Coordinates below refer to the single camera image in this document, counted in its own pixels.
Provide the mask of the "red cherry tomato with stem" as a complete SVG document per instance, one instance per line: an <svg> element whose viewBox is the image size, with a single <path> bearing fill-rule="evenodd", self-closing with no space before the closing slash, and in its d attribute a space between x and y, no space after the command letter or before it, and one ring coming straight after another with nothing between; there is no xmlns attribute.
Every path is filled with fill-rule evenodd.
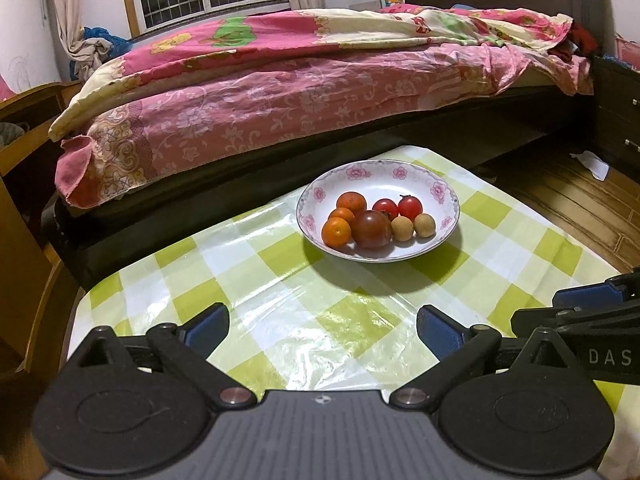
<svg viewBox="0 0 640 480"><path fill-rule="evenodd" d="M398 214L413 221L423 212L422 203L416 196L403 195L397 205Z"/></svg>

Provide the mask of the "white paper on floor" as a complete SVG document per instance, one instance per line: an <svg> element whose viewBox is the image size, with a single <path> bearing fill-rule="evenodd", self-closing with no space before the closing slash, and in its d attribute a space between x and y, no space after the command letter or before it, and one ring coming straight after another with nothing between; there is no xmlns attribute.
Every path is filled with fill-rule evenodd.
<svg viewBox="0 0 640 480"><path fill-rule="evenodd" d="M583 151L580 154L571 154L570 157L576 159L582 164L582 166L588 169L590 174L592 174L596 180L600 182L604 182L606 180L608 172L610 171L610 166L608 166L606 162L600 159L600 157L592 151Z"/></svg>

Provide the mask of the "tan longan fruit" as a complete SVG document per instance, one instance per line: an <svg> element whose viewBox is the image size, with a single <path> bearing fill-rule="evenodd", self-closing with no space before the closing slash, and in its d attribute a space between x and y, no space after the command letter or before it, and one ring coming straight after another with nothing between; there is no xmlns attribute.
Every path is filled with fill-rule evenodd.
<svg viewBox="0 0 640 480"><path fill-rule="evenodd" d="M418 237L430 238L436 233L436 222L430 214L418 214L413 225Z"/></svg>
<svg viewBox="0 0 640 480"><path fill-rule="evenodd" d="M390 222L390 226L392 227L395 242L405 243L413 238L414 225L409 218L397 216Z"/></svg>

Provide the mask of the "dark brown tomato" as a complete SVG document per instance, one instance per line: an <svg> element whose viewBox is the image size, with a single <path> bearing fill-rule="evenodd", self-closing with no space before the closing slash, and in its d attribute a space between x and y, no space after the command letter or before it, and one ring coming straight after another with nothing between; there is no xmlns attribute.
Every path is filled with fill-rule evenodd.
<svg viewBox="0 0 640 480"><path fill-rule="evenodd" d="M363 249L378 249L390 244L392 225L386 214L375 210L361 211L352 220L352 239Z"/></svg>

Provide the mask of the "wooden side desk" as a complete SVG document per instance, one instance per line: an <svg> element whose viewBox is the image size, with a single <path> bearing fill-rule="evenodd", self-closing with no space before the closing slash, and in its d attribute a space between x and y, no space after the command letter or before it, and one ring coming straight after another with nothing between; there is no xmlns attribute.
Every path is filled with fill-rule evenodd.
<svg viewBox="0 0 640 480"><path fill-rule="evenodd" d="M30 425L66 359L81 289L47 239L41 214L55 200L61 154L48 137L79 91L54 82L1 103L1 123L24 134L1 150L1 475L37 479L47 470Z"/></svg>

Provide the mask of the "orange tangerine front left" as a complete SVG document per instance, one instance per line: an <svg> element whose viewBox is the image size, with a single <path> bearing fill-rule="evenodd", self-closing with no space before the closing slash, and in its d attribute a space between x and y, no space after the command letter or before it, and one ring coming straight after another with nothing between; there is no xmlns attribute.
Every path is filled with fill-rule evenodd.
<svg viewBox="0 0 640 480"><path fill-rule="evenodd" d="M340 249L352 241L352 228L345 219L330 217L322 226L321 238L329 248Z"/></svg>

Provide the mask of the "small orange kumquat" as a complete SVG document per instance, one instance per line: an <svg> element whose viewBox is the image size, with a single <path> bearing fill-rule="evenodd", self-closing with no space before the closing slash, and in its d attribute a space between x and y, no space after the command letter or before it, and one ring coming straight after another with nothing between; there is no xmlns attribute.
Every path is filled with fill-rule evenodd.
<svg viewBox="0 0 640 480"><path fill-rule="evenodd" d="M329 218L340 218L345 220L348 224L352 224L355 220L355 214L348 208L336 207L334 211L329 214Z"/></svg>

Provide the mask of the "large orange tangerine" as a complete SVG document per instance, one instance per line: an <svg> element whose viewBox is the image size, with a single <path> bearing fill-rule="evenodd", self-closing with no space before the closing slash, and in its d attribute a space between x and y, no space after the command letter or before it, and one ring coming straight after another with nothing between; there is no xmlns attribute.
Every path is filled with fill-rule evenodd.
<svg viewBox="0 0 640 480"><path fill-rule="evenodd" d="M336 201L337 208L350 210L355 216L368 209L367 201L357 192L345 192Z"/></svg>

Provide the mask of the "floral white porcelain plate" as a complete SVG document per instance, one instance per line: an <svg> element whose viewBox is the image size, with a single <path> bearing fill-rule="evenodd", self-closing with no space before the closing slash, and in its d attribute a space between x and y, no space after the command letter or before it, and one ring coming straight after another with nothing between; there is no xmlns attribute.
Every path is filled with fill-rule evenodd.
<svg viewBox="0 0 640 480"><path fill-rule="evenodd" d="M342 248L324 244L321 228L329 219L341 194L357 192L369 206L380 198L399 200L412 195L420 200L423 211L433 217L435 234L415 237L408 242L391 242L384 248L359 248L350 242ZM391 263L416 258L446 242L457 229L460 204L454 189L433 171L393 159L351 162L333 168L303 190L296 206L296 220L303 236L322 252L361 263Z"/></svg>

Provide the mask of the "dark wooden nightstand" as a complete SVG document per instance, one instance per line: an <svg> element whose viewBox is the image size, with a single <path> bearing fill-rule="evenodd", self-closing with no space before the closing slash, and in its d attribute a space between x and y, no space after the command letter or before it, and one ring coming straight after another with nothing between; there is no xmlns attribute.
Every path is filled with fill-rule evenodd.
<svg viewBox="0 0 640 480"><path fill-rule="evenodd" d="M639 73L615 58L595 58L592 74L598 104L602 157L639 181Z"/></svg>

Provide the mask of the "pink floral bed sheet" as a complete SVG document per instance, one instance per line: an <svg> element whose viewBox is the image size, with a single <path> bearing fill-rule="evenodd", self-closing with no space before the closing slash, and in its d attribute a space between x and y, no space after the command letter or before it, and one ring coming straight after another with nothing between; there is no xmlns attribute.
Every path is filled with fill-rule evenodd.
<svg viewBox="0 0 640 480"><path fill-rule="evenodd" d="M350 51L294 58L115 106L62 144L55 185L89 209L218 159L542 82L593 90L582 56L517 46Z"/></svg>

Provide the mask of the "red cloth by headboard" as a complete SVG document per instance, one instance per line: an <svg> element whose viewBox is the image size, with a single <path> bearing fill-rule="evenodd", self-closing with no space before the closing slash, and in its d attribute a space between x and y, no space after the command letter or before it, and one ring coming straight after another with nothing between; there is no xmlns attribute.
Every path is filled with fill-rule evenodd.
<svg viewBox="0 0 640 480"><path fill-rule="evenodd" d="M581 24L573 23L566 37L554 48L549 49L550 55L557 56L565 63L572 62L575 55L581 58L593 58L601 52L600 44L588 29Z"/></svg>

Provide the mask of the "colourful cartoon quilt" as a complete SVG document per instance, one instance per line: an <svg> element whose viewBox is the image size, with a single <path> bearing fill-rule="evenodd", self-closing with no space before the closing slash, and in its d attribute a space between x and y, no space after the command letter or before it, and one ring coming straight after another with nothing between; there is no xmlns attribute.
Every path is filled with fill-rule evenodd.
<svg viewBox="0 0 640 480"><path fill-rule="evenodd" d="M547 53L570 16L528 9L307 9L223 18L155 40L100 66L49 129L54 142L106 110L252 63L350 50L517 46Z"/></svg>

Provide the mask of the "blue clothes pile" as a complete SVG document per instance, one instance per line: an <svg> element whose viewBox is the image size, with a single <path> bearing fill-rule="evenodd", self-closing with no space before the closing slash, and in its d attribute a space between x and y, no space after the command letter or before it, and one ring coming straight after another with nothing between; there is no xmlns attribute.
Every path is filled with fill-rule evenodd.
<svg viewBox="0 0 640 480"><path fill-rule="evenodd" d="M103 64L128 53L134 44L102 27L81 27L70 46L70 79L87 80Z"/></svg>

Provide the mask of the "dark wooden bed frame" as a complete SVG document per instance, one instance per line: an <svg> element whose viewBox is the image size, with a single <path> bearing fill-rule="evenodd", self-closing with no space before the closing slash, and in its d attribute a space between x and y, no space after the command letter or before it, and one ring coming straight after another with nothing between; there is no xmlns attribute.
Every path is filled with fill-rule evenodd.
<svg viewBox="0 0 640 480"><path fill-rule="evenodd" d="M430 112L410 113L286 141L163 178L89 210L52 198L43 234L89 289L124 266L217 222L265 205L326 170L414 145L475 170L588 148L595 96L555 87L512 89Z"/></svg>

